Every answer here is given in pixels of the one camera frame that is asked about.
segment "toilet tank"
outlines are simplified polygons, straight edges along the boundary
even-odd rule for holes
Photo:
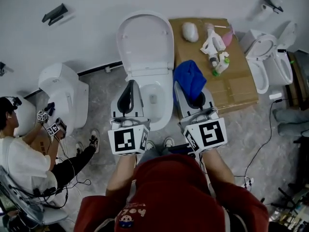
[[[78,75],[63,63],[56,63],[45,68],[39,77],[39,88],[49,97],[58,92],[73,91],[78,86]]]

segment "black pants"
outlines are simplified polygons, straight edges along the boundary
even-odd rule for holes
[[[88,146],[78,156],[69,158],[70,160],[66,159],[54,166],[51,172],[56,177],[58,189],[67,185],[87,165],[95,151],[94,147]]]

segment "green cap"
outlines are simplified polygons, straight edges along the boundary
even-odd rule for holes
[[[213,71],[212,71],[212,74],[213,74],[214,76],[219,76],[219,75],[220,75],[216,70],[213,70]]]

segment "black hair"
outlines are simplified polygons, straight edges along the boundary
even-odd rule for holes
[[[6,113],[12,114],[14,106],[5,97],[0,97],[0,131],[6,127]]]

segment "white mouse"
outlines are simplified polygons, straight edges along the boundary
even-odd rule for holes
[[[189,42],[198,41],[197,26],[191,22],[185,22],[182,26],[183,37]]]

